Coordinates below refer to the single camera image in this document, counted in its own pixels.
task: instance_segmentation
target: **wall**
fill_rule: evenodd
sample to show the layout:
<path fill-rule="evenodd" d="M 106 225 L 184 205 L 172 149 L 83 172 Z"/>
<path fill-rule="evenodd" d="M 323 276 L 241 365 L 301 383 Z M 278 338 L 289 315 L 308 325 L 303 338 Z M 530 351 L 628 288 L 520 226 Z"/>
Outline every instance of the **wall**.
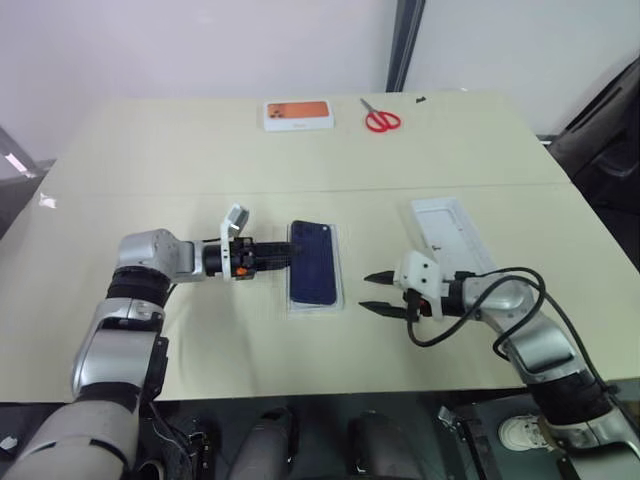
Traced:
<path fill-rule="evenodd" d="M 395 8 L 386 0 L 3 1 L 0 125 L 40 160 L 59 155 L 84 116 L 114 95 L 383 91 Z"/>
<path fill-rule="evenodd" d="M 427 0 L 405 90 L 498 89 L 554 134 L 639 53 L 638 0 Z"/>

